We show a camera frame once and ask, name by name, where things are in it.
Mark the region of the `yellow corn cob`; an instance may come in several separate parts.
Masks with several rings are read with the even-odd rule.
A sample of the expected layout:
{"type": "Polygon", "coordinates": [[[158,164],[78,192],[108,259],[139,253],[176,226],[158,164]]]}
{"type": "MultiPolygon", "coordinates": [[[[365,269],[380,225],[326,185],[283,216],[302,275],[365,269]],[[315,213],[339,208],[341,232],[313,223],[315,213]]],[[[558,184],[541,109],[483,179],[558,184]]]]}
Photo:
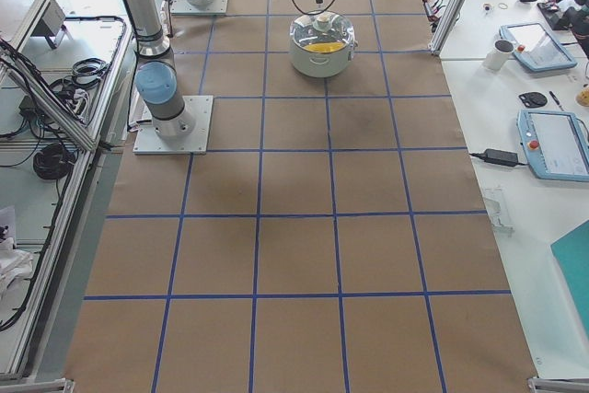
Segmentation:
{"type": "Polygon", "coordinates": [[[346,46],[347,44],[341,41],[316,42],[308,44],[305,50],[314,53],[333,53],[344,49],[346,46]]]}

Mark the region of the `white electric pot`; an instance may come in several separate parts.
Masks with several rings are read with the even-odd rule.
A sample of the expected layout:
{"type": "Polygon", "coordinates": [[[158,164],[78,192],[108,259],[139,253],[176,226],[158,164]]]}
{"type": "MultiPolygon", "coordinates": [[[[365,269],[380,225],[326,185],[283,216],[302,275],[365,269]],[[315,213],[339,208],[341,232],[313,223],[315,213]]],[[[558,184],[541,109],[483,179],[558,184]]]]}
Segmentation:
{"type": "Polygon", "coordinates": [[[334,53],[314,53],[297,47],[289,35],[289,56],[293,67],[301,74],[326,78],[341,73],[353,59],[355,49],[349,47],[334,53]]]}

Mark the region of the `white mug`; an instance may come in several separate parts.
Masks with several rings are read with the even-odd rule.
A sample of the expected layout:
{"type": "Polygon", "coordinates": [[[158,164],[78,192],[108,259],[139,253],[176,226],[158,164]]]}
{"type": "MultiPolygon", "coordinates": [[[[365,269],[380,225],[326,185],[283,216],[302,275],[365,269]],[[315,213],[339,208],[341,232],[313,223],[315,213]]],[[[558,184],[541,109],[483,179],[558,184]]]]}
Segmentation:
{"type": "Polygon", "coordinates": [[[490,71],[499,71],[514,52],[514,44],[505,39],[496,40],[482,66],[490,71]]]}

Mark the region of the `far blue teach pendant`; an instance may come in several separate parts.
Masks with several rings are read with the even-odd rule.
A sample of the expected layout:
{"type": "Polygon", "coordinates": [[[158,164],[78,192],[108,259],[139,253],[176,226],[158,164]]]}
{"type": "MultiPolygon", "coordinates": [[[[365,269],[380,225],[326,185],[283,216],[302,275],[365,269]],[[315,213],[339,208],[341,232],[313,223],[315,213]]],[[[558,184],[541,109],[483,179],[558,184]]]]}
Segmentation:
{"type": "Polygon", "coordinates": [[[503,25],[499,33],[514,45],[514,58],[531,72],[569,69],[577,65],[554,33],[540,23],[503,25]]]}

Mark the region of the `blue teach pendant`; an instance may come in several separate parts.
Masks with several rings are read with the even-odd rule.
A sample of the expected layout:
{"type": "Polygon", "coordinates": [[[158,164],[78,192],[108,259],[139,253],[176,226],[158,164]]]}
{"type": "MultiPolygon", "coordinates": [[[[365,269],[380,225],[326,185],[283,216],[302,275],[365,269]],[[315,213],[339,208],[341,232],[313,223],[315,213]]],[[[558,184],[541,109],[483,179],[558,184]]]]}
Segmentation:
{"type": "Polygon", "coordinates": [[[554,33],[540,23],[503,25],[499,33],[514,45],[514,58],[531,72],[569,69],[577,65],[554,33]]]}
{"type": "Polygon", "coordinates": [[[536,177],[588,181],[588,143],[574,113],[520,110],[516,127],[536,177]]]}

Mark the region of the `black round disc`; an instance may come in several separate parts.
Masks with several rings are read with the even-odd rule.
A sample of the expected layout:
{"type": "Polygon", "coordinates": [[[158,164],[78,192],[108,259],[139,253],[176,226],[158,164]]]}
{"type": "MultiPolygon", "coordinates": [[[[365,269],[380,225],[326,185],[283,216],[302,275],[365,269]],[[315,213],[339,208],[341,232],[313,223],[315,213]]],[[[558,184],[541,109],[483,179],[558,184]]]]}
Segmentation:
{"type": "Polygon", "coordinates": [[[524,106],[529,109],[541,108],[548,104],[547,97],[536,91],[522,93],[518,98],[524,106]]]}

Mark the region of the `black power adapter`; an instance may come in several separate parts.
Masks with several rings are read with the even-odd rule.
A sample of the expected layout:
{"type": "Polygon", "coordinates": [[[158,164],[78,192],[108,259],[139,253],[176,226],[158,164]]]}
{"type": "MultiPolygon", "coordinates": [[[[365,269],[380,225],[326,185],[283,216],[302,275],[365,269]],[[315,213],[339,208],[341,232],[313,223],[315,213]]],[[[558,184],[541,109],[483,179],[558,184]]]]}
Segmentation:
{"type": "Polygon", "coordinates": [[[487,148],[483,152],[483,160],[486,163],[510,168],[520,165],[517,153],[492,148],[487,148]]]}

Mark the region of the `black pen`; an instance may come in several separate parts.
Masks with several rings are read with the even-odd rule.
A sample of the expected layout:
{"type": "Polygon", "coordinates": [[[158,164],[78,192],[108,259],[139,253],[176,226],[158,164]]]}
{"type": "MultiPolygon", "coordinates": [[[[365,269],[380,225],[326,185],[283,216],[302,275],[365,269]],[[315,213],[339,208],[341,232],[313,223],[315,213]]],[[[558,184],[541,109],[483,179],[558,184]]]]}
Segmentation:
{"type": "Polygon", "coordinates": [[[561,106],[560,101],[558,100],[558,98],[556,97],[556,95],[552,92],[549,91],[549,95],[551,96],[551,98],[553,99],[553,101],[556,103],[556,105],[558,106],[558,108],[560,109],[560,111],[565,111],[565,109],[561,106]]]}

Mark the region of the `grey metal box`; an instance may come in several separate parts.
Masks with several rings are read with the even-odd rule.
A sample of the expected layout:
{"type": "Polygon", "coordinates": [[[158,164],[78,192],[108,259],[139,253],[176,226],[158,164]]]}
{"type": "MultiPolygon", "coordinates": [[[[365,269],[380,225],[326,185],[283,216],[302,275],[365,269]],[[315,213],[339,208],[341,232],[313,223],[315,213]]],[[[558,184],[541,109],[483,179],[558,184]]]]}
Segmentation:
{"type": "Polygon", "coordinates": [[[33,37],[56,37],[65,21],[65,13],[56,0],[50,0],[32,31],[33,37]]]}

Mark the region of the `brown paper mat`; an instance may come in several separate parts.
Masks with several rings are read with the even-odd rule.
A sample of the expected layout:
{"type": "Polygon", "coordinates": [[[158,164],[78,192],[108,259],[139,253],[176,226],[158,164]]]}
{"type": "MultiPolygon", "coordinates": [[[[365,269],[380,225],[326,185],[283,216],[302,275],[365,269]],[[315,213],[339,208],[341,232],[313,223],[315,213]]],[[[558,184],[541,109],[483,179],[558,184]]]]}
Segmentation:
{"type": "Polygon", "coordinates": [[[336,0],[351,65],[300,75],[295,8],[178,17],[203,156],[118,172],[64,367],[79,392],[524,392],[534,366],[422,0],[336,0]]]}

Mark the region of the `near blue teach pendant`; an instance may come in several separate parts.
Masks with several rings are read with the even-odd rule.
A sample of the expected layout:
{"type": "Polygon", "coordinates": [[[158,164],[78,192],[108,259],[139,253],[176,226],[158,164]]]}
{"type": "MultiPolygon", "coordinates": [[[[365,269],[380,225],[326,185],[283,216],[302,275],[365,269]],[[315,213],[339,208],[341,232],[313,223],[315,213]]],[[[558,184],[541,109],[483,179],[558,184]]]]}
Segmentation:
{"type": "Polygon", "coordinates": [[[588,181],[588,143],[574,113],[520,110],[516,127],[536,177],[588,181]]]}

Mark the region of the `teal board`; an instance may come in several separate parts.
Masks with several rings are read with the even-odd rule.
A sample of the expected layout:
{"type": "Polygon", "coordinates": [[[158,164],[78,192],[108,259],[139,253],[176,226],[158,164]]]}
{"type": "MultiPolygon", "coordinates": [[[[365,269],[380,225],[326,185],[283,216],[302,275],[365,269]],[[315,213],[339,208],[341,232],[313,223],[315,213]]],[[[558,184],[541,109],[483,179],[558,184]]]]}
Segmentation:
{"type": "Polygon", "coordinates": [[[588,334],[588,222],[551,245],[585,334],[588,334]]]}

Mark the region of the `clear plastic bracket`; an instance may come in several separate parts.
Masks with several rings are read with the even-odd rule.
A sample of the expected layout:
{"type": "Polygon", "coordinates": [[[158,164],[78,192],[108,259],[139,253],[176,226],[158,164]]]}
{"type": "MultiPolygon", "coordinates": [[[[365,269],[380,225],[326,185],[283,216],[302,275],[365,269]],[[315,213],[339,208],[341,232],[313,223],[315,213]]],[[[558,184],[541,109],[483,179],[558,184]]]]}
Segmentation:
{"type": "Polygon", "coordinates": [[[481,193],[493,232],[510,237],[514,233],[514,223],[502,188],[485,187],[481,193]]]}

